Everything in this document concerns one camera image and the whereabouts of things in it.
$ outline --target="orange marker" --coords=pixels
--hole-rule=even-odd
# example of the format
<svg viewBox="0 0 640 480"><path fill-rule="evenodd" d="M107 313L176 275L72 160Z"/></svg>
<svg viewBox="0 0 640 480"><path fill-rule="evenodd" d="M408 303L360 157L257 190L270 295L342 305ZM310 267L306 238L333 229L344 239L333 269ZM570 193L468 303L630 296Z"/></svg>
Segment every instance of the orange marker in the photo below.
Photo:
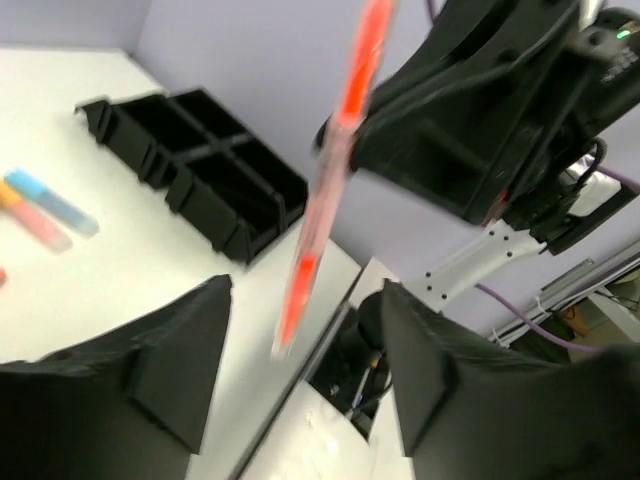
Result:
<svg viewBox="0 0 640 480"><path fill-rule="evenodd" d="M61 252L71 247L71 239L4 180L0 180L0 207L50 249Z"/></svg>
<svg viewBox="0 0 640 480"><path fill-rule="evenodd" d="M340 106L329 120L318 177L309 194L293 272L276 331L273 352L286 354L311 295L338 205L347 185L354 134L366 115L371 80L380 62L393 13L393 0L367 0L352 51Z"/></svg>

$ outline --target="black cable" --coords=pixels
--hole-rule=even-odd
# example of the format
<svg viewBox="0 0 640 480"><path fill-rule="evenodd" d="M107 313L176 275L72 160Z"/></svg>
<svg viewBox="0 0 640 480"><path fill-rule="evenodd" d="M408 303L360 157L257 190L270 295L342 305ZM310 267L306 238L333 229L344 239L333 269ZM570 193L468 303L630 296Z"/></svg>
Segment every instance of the black cable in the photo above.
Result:
<svg viewBox="0 0 640 480"><path fill-rule="evenodd" d="M587 181L591 178L591 176L598 170L598 167L602 164L604 158L607 156L607 144L601 138L596 138L593 141L593 145L595 147L595 152L593 153L593 162L589 166L589 168L580 175L580 178L576 182L574 186L574 190L578 191L585 186Z"/></svg>
<svg viewBox="0 0 640 480"><path fill-rule="evenodd" d="M565 320L575 320L576 319L576 307L569 307L565 309L566 315L562 318Z"/></svg>
<svg viewBox="0 0 640 480"><path fill-rule="evenodd" d="M382 390L380 393L373 395L371 398L369 398L366 402L362 402L360 403L355 409L354 412L357 411L363 411L363 410L367 410L369 408L375 407L380 400L382 400L382 397L384 397L387 393L389 393L389 390L391 390L391 386L393 384L391 382L389 382L389 385L387 385L386 387L384 387L384 390Z"/></svg>
<svg viewBox="0 0 640 480"><path fill-rule="evenodd" d="M616 297L616 298L617 298L618 300L620 300L621 302L629 302L629 303L633 303L634 305L636 305L636 307L634 307L634 308L637 308L637 305L638 305L638 304L640 304L640 300L634 300L633 298L629 298L629 297L622 297L622 296L620 296L620 295L614 295L614 297Z"/></svg>
<svg viewBox="0 0 640 480"><path fill-rule="evenodd" d="M600 292L594 292L596 295L598 295L599 297L604 297L608 300L611 300L613 303L615 303L616 305L620 305L621 307L624 308L628 308L625 304L623 304L619 299L617 299L615 296L613 295L605 295L604 293L600 293Z"/></svg>

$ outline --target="pink marker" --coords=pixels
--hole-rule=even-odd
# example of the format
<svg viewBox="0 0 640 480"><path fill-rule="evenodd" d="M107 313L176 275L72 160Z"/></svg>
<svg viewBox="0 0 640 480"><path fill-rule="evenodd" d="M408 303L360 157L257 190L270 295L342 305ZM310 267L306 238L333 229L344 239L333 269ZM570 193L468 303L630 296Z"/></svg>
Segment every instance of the pink marker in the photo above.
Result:
<svg viewBox="0 0 640 480"><path fill-rule="evenodd" d="M71 247L71 239L66 234L3 180L0 180L0 206L51 250L62 252Z"/></svg>

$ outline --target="lavender wall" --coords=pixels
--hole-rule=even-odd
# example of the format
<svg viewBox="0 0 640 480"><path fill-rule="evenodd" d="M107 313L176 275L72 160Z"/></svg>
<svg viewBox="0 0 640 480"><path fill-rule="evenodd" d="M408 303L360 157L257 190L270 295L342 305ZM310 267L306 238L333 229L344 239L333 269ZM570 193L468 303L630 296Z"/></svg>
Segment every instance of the lavender wall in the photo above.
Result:
<svg viewBox="0 0 640 480"><path fill-rule="evenodd" d="M0 43L118 47L138 44L152 0L0 0Z"/></svg>
<svg viewBox="0 0 640 480"><path fill-rule="evenodd" d="M170 89L204 85L311 177L311 139L337 99L362 3L154 0L135 56ZM637 0L610 3L637 9ZM382 76L394 72L427 32L423 2L400 4ZM608 165L636 180L638 124L637 109L604 135L610 143ZM523 305L586 257L604 258L640 237L638 206L627 207L570 252L520 261L487 283ZM349 185L332 236L357 260L376 255L408 279L443 262L476 234L436 208L359 174ZM475 292L463 295L447 313L483 331L509 318L502 307Z"/></svg>

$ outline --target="red marker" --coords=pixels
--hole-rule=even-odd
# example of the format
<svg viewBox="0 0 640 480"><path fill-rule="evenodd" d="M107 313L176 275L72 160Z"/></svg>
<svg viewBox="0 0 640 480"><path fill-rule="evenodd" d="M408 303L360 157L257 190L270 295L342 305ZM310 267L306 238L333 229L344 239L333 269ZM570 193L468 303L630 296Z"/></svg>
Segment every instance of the red marker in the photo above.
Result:
<svg viewBox="0 0 640 480"><path fill-rule="evenodd" d="M286 354L311 295L338 205L349 178L354 134L366 115L371 80L391 23L393 0L367 0L352 51L351 70L340 106L329 120L319 173L309 194L293 272L273 352Z"/></svg>

